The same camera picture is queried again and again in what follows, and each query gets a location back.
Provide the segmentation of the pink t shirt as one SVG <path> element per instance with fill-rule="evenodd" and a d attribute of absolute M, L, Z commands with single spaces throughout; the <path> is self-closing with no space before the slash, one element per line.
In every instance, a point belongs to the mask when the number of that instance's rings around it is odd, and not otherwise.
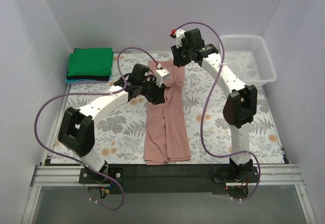
<path fill-rule="evenodd" d="M 144 161 L 147 165 L 164 165 L 191 159 L 187 136 L 182 91 L 185 68 L 176 67 L 173 61 L 163 61 L 163 68 L 170 72 L 164 84 L 165 102 L 147 103 Z"/>

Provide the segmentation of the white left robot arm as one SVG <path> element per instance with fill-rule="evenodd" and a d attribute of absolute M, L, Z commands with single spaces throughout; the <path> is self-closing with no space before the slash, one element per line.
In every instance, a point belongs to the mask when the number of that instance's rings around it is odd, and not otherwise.
<path fill-rule="evenodd" d="M 81 164 L 91 170 L 90 176 L 96 183 L 107 181 L 109 165 L 94 148 L 95 126 L 109 113 L 139 95 L 154 105 L 163 104 L 164 80 L 169 76 L 170 72 L 162 66 L 151 74 L 150 67 L 137 63 L 131 73 L 121 76 L 109 88 L 107 95 L 78 109 L 66 109 L 58 141 L 72 150 L 81 159 Z"/>

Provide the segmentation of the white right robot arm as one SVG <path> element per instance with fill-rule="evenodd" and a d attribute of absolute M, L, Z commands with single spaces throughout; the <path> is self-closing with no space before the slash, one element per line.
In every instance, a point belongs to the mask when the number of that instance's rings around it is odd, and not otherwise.
<path fill-rule="evenodd" d="M 176 40 L 171 48 L 174 65 L 184 67 L 192 61 L 197 63 L 226 96 L 223 116 L 230 126 L 233 149 L 227 155 L 230 159 L 227 174 L 235 182 L 241 182 L 253 169 L 249 132 L 257 109 L 257 88 L 248 86 L 231 71 L 224 62 L 224 51 L 205 44 L 198 28 L 174 29 L 170 36 Z"/>

